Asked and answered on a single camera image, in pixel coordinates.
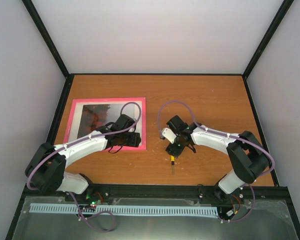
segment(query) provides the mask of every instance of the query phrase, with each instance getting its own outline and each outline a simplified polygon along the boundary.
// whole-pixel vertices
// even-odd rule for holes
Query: gray wall
[[[282,1],[33,3],[71,73],[241,74]]]
[[[64,78],[21,0],[0,0],[0,240],[45,141]]]
[[[300,220],[300,0],[294,1],[248,78],[276,172]]]

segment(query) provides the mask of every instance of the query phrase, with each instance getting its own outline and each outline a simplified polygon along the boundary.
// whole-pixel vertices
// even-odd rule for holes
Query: black metal frame
[[[256,65],[257,61],[259,60],[261,54],[265,50],[267,44],[271,40],[272,36],[274,35],[276,29],[278,28],[279,24],[283,20],[285,14],[289,10],[289,7],[292,5],[294,0],[284,0],[282,2],[281,7],[277,11],[273,21],[271,22],[268,30],[266,31],[262,41],[260,42],[258,48],[256,49],[253,57],[251,58],[249,64],[247,65],[243,74],[191,74],[191,73],[73,73],[69,74],[61,56],[59,55],[56,46],[54,45],[47,29],[44,26],[34,4],[31,0],[22,0],[24,6],[26,7],[27,11],[29,12],[33,22],[37,26],[42,38],[44,39],[46,45],[48,46],[49,50],[51,51],[52,56],[54,57],[57,65],[59,66],[61,72],[65,77],[65,83],[63,86],[63,90],[53,117],[53,121],[48,133],[47,142],[53,144],[58,128],[61,122],[61,118],[66,106],[66,102],[68,99],[68,95],[72,86],[72,82],[75,75],[174,75],[174,76],[242,76],[244,86],[247,92],[247,96],[249,98],[249,102],[251,105],[251,109],[254,115],[254,119],[259,131],[259,135],[261,138],[261,142],[263,147],[268,151],[268,146],[266,143],[265,136],[263,134],[260,121],[258,119],[258,115],[256,112],[256,108],[254,106],[254,102],[249,90],[249,86],[247,83],[248,77],[252,72],[254,66]],[[271,172],[272,179],[274,182],[274,187],[253,187],[256,199],[269,199],[269,200],[285,200],[290,212],[290,216],[292,218],[294,228],[296,230],[297,236],[300,239],[300,223],[291,200],[289,191],[287,187],[280,187],[277,175],[275,171]],[[99,189],[99,192],[104,196],[104,199],[111,203],[114,198],[166,198],[166,199],[191,199],[194,201],[199,201],[200,203],[208,203],[212,204],[215,207],[227,207],[229,203],[218,203],[212,198],[204,199],[200,198],[200,193],[207,193],[210,192],[213,186],[171,186],[171,185],[115,185],[115,184],[95,184],[95,186]],[[251,199],[252,193],[249,188],[244,188],[241,193],[243,194],[243,199]],[[11,240],[21,213],[22,206],[24,204],[24,200],[27,196],[42,196],[38,191],[30,191],[25,186],[22,195],[20,197],[19,204],[16,208],[15,215],[11,222],[8,234],[6,236],[6,240]],[[50,196],[65,196],[67,195],[63,192],[56,192]]]
[[[112,204],[115,199],[133,198],[133,199],[185,199],[195,203],[209,204],[212,207],[229,208],[230,202],[220,203],[210,197],[214,186],[175,186],[175,185],[133,185],[133,184],[95,184],[94,189],[101,194],[106,203]],[[300,239],[300,223],[290,193],[287,187],[271,187],[271,186],[255,186],[253,187],[256,200],[282,200],[286,202],[290,217],[294,224],[294,229]],[[237,192],[237,195],[242,194],[243,200],[251,200],[252,192],[249,187],[244,187]],[[54,194],[41,194],[39,191],[29,190],[26,186],[20,197],[19,204],[15,211],[12,223],[5,240],[11,240],[17,226],[19,216],[26,197],[65,197],[66,201],[72,202],[72,198],[64,192],[55,192]],[[90,204],[85,197],[77,195],[77,200],[80,204]]]

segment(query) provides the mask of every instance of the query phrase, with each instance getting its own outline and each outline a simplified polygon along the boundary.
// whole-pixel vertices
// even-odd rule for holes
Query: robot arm
[[[195,145],[207,146],[229,156],[233,170],[218,181],[214,191],[215,196],[221,202],[242,185],[252,184],[269,166],[268,158],[261,151],[230,138],[227,133],[211,128],[208,130],[202,125],[205,128],[203,130],[194,123],[188,125],[177,115],[170,119],[167,125],[169,128],[164,128],[161,134],[170,142],[166,152],[175,158],[183,152],[185,147],[195,153]],[[242,134],[233,133],[231,136],[243,138],[261,147],[256,137],[249,131],[244,131]]]
[[[112,123],[111,127],[107,125],[97,128],[87,136],[59,145],[43,143],[33,156],[30,164],[25,170],[25,175],[29,177],[34,168],[49,154],[56,152],[53,157],[43,164],[34,173],[31,182],[43,194],[54,191],[73,192],[82,194],[91,181],[83,174],[72,174],[65,172],[65,169],[75,161],[95,152],[99,152],[114,146],[138,147],[141,138],[137,132],[121,132],[132,126],[135,121],[129,116],[122,114],[118,120]]]

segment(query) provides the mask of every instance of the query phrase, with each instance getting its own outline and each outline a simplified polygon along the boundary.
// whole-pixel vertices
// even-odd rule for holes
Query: white cable tray
[[[217,208],[211,206],[122,206],[122,205],[98,205],[96,209],[86,209],[84,214],[94,214],[109,211],[117,216],[187,216],[217,218]],[[77,214],[75,204],[59,203],[31,203],[29,213],[46,214]]]

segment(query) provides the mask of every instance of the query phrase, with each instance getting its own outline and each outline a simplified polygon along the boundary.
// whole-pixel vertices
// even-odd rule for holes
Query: wooden table
[[[165,152],[168,140],[159,138],[157,114],[170,100],[186,102],[196,120],[210,128],[242,133],[258,130],[241,76],[220,75],[76,75],[64,109],[55,144],[61,144],[73,99],[146,97],[146,150],[96,152],[70,165],[66,171],[83,173],[94,183],[214,185],[231,169],[229,157],[205,146],[194,154],[186,148],[176,159],[172,175],[170,157]],[[193,121],[188,110],[178,103],[166,106],[161,128],[174,115]],[[270,174],[258,178],[256,186],[273,186]]]

